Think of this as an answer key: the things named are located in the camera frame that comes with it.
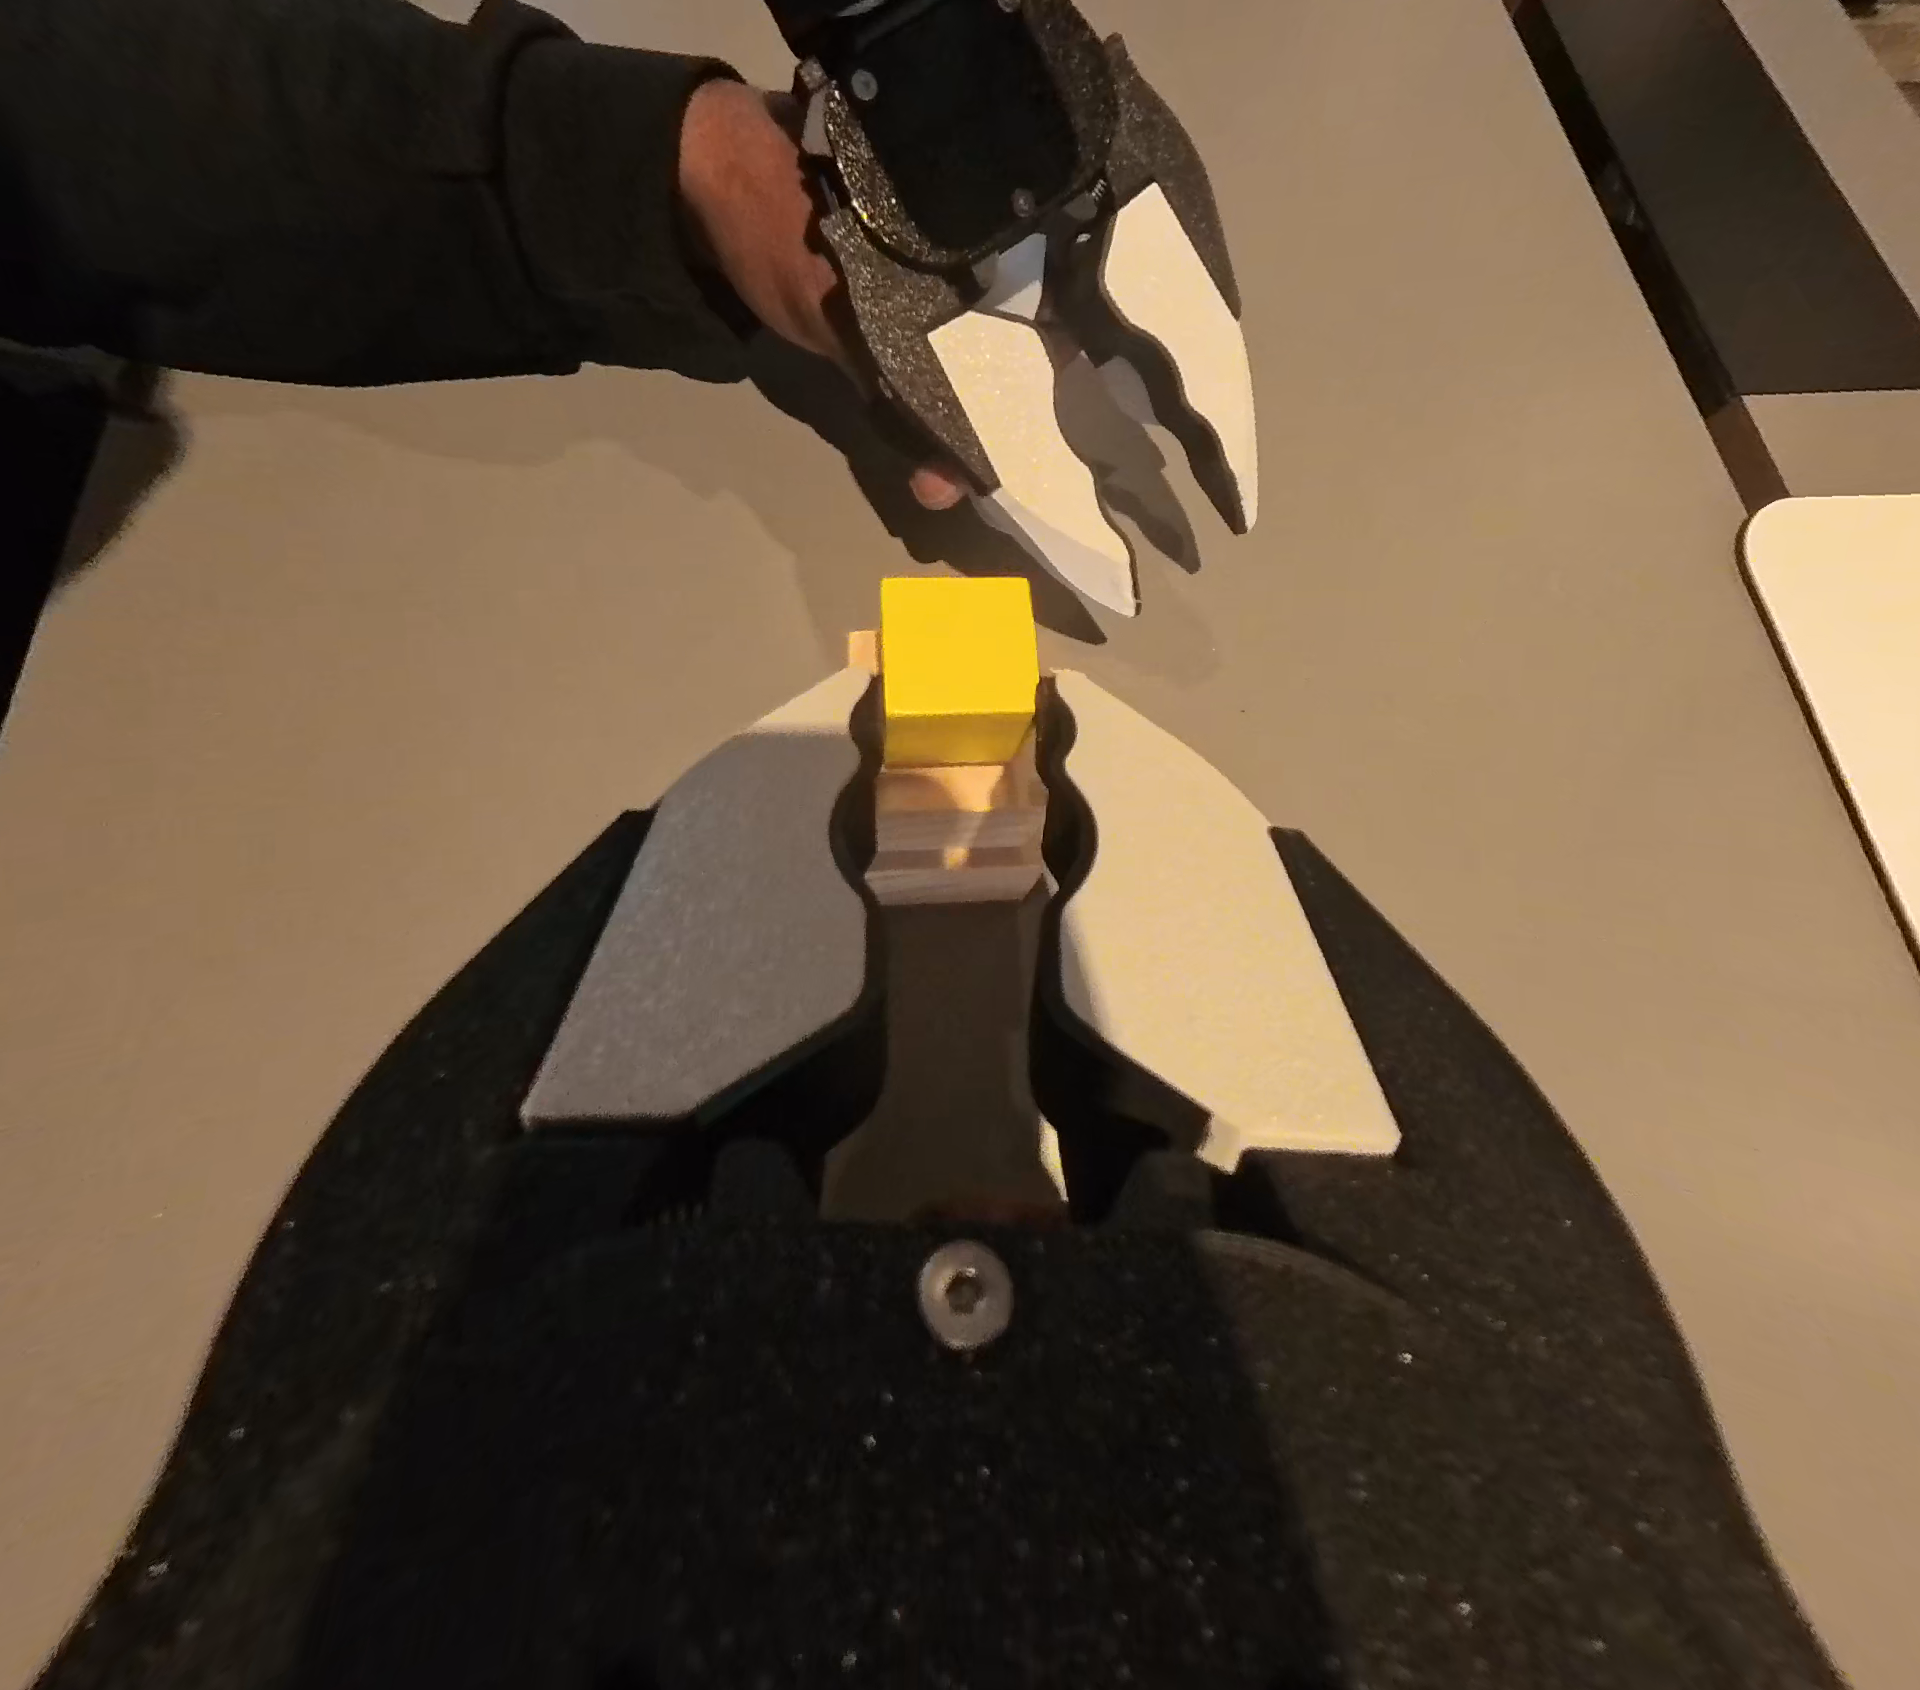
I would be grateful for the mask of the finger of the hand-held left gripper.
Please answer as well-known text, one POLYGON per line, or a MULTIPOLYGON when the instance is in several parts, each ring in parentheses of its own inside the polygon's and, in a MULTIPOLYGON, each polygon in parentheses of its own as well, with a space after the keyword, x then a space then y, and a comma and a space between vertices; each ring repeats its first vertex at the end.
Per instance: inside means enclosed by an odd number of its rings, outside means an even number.
POLYGON ((1093 466, 1064 439, 1048 330, 1024 316, 964 309, 929 336, 929 355, 1000 481, 975 495, 975 511, 1016 538, 1055 588, 1130 618, 1130 543, 1109 525, 1093 466))
POLYGON ((1171 185, 1143 185, 1067 245, 1067 330, 1164 426, 1229 538, 1261 525, 1261 397, 1236 306, 1171 185))

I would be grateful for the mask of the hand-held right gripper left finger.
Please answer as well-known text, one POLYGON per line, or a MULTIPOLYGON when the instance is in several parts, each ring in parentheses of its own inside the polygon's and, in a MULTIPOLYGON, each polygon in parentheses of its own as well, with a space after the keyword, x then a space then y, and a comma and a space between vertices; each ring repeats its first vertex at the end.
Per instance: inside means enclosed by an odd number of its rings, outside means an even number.
POLYGON ((522 1125, 679 1125, 743 1096, 863 998, 863 893, 827 815, 861 781, 838 668, 709 750, 653 806, 522 1125))

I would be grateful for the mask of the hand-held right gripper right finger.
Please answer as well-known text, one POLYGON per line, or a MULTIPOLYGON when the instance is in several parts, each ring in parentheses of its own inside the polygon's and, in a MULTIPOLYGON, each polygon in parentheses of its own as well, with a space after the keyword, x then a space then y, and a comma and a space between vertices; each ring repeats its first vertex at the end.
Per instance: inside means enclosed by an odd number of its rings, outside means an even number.
POLYGON ((1064 1006, 1173 1096, 1196 1155, 1403 1155, 1268 812, 1081 668, 1055 668, 1093 867, 1064 893, 1064 1006))

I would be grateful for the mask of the yellow wooden cube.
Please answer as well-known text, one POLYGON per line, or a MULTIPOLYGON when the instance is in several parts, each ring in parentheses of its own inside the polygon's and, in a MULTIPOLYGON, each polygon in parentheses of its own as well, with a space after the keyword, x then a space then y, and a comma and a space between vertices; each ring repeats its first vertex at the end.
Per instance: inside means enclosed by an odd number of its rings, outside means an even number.
POLYGON ((1033 736, 1044 641, 1024 580, 886 580, 886 770, 1005 770, 1033 736))

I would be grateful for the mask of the large wooden cube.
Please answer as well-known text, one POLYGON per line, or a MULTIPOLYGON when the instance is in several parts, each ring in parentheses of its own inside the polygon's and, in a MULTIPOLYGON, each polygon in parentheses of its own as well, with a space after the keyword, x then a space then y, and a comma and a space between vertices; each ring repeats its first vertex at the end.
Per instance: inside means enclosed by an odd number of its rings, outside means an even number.
POLYGON ((995 906, 1048 880, 1044 843, 882 843, 863 889, 882 906, 995 906))

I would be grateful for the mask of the medium wooden cube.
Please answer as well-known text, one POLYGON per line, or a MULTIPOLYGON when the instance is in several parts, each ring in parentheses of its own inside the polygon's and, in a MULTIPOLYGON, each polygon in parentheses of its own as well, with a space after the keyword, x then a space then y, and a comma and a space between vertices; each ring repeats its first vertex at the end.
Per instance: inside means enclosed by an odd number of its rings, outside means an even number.
MULTIPOLYGON (((861 628, 841 659, 882 680, 882 628, 861 628)), ((882 843, 975 843, 1005 815, 1033 815, 1033 736, 1005 770, 882 770, 882 843)))

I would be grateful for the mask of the person's left forearm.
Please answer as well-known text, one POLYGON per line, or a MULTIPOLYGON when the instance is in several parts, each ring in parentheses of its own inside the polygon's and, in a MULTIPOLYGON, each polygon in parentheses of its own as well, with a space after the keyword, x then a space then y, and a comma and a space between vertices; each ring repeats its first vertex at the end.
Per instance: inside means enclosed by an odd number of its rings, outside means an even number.
POLYGON ((522 0, 0 0, 0 330, 221 380, 743 380, 675 204, 709 56, 522 0))

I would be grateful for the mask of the person's left hand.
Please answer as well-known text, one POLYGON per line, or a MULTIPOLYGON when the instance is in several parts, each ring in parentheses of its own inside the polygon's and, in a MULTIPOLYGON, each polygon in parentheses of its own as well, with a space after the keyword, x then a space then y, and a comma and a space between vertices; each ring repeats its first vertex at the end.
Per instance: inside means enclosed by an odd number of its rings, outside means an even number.
POLYGON ((841 272, 785 123, 797 106, 778 90, 740 80, 699 86, 675 151, 679 222, 760 330, 863 380, 841 272))

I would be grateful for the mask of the wooden document stand white base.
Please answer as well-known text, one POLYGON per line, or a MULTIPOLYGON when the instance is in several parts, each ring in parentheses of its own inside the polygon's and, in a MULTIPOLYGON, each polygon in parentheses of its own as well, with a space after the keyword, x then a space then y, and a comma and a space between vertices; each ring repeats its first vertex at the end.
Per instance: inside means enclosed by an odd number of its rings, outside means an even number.
POLYGON ((1920 495, 1770 499, 1747 519, 1736 562, 1920 945, 1920 495))

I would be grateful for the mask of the person's dark clothing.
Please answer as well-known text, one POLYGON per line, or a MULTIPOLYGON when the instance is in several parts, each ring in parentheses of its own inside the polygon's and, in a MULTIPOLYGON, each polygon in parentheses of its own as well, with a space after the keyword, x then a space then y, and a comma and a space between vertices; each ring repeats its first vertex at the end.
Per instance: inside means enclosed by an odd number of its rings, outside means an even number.
POLYGON ((57 590, 100 439, 107 397, 93 380, 0 385, 0 714, 57 590))

